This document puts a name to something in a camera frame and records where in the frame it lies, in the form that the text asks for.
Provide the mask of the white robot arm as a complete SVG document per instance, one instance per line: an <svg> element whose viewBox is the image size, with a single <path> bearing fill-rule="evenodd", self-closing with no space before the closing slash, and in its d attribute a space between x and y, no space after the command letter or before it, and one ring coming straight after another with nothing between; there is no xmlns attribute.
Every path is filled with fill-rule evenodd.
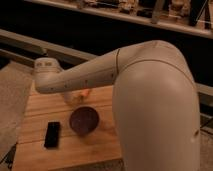
<svg viewBox="0 0 213 171"><path fill-rule="evenodd" d="M35 88L59 93L111 85L126 171L200 171L196 84L181 53L161 40L125 46L63 70L54 58L34 64Z"/></svg>

